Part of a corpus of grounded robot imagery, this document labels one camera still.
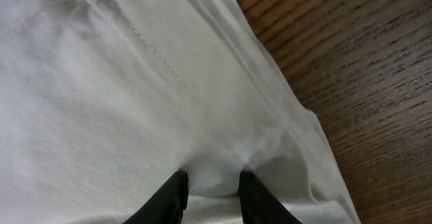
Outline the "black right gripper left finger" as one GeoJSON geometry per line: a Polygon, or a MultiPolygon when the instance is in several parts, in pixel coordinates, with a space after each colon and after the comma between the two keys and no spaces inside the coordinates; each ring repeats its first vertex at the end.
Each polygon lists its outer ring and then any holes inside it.
{"type": "Polygon", "coordinates": [[[188,194],[188,174],[180,169],[124,224],[181,224],[188,194]]]}

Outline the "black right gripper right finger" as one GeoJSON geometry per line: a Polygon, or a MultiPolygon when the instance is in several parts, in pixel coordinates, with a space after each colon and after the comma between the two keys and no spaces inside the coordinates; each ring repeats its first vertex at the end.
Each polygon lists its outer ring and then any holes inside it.
{"type": "Polygon", "coordinates": [[[238,195],[243,224],[302,224],[250,171],[241,171],[238,195]]]}

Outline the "white t-shirt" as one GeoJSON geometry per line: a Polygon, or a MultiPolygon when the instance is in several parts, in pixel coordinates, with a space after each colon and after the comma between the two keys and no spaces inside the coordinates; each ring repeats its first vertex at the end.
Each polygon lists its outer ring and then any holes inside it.
{"type": "Polygon", "coordinates": [[[359,221],[236,0],[1,0],[2,223],[121,223],[178,169],[185,223],[240,223],[243,169],[303,223],[359,221]]]}

